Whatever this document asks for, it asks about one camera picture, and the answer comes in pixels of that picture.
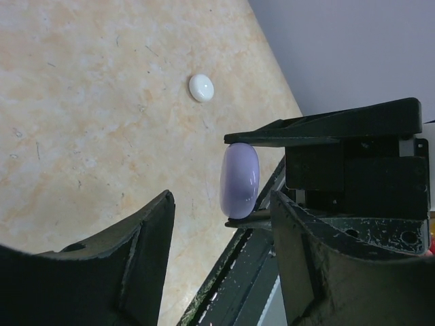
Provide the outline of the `purple round charging case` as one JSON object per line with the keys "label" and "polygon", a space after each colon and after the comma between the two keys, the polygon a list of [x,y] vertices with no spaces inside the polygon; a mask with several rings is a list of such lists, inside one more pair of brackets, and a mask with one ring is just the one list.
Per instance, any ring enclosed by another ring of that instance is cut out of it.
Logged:
{"label": "purple round charging case", "polygon": [[220,207],[230,219],[244,219],[254,209],[260,163],[254,147],[233,143],[226,148],[220,177]]}

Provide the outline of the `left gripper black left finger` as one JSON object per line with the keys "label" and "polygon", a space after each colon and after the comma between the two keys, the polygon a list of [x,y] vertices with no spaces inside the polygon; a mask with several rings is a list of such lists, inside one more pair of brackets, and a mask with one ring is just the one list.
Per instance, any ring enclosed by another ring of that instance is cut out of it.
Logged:
{"label": "left gripper black left finger", "polygon": [[1,247],[2,325],[156,325],[175,219],[163,191],[59,252]]}

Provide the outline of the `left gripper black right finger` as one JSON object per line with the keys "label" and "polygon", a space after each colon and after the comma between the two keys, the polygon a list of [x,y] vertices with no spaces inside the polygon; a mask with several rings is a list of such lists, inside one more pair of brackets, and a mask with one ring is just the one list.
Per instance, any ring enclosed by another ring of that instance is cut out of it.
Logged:
{"label": "left gripper black right finger", "polygon": [[434,258],[362,242],[281,192],[271,224],[289,325],[433,325]]}

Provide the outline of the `white earbud charging case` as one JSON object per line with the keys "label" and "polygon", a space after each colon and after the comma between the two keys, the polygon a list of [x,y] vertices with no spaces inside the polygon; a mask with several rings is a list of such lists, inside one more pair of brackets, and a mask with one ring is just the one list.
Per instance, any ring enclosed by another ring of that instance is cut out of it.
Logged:
{"label": "white earbud charging case", "polygon": [[200,102],[208,102],[214,96],[214,85],[210,78],[204,74],[193,75],[188,83],[192,97]]}

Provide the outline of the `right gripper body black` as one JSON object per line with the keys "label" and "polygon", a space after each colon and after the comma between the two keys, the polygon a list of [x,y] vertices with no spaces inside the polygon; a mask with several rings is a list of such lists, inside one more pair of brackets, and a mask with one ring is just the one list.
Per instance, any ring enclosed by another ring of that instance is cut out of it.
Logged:
{"label": "right gripper body black", "polygon": [[288,147],[285,186],[297,205],[358,240],[417,255],[430,247],[426,139]]}

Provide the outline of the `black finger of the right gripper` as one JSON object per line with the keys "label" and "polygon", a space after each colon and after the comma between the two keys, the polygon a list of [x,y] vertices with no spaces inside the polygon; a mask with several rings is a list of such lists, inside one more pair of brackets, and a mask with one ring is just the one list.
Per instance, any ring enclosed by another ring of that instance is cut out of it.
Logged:
{"label": "black finger of the right gripper", "polygon": [[226,134],[224,142],[254,147],[296,147],[420,132],[421,103],[416,98],[403,98],[367,107],[276,120],[257,130]]}
{"label": "black finger of the right gripper", "polygon": [[243,219],[228,219],[227,228],[272,228],[271,211],[262,209],[254,211]]}

